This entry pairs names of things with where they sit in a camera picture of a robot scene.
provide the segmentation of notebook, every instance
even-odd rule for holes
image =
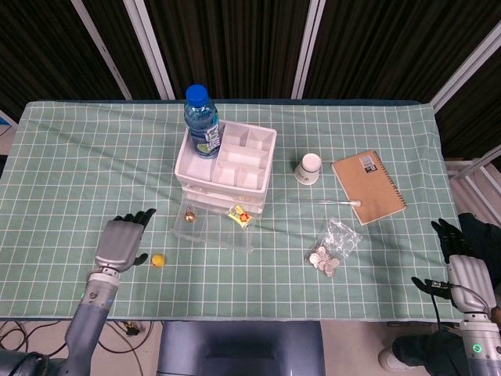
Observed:
[[[374,150],[334,162],[332,168],[348,199],[362,202],[353,207],[361,225],[405,209],[402,195]]]

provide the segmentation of yellow ball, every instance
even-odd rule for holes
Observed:
[[[151,256],[151,265],[160,268],[165,265],[165,257],[164,255],[161,255],[160,253],[156,253],[155,255]]]

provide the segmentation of white cup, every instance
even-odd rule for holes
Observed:
[[[306,154],[294,170],[294,176],[301,184],[311,186],[320,176],[322,160],[314,153]]]

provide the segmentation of spiral binding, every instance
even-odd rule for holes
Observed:
[[[386,177],[388,179],[388,182],[390,182],[391,186],[393,187],[393,190],[397,194],[398,199],[400,200],[400,202],[402,202],[402,205],[404,205],[404,208],[407,208],[407,204],[404,201],[404,197],[402,197],[402,195],[400,194],[400,191],[398,190],[397,186],[395,185],[395,183],[393,183],[393,179],[388,174],[388,171],[386,171],[386,168],[384,167],[384,164],[381,161],[381,158],[379,158],[379,155],[376,152],[374,152],[374,155],[376,156],[377,162],[378,162],[379,166],[381,167],[381,169],[383,170],[383,173],[386,175]]]

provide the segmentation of sneaker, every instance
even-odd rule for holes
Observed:
[[[414,367],[409,367],[407,364],[402,363],[397,359],[393,351],[391,350],[391,346],[382,350],[377,356],[379,360],[379,365],[388,372],[399,372],[399,371],[407,371]]]

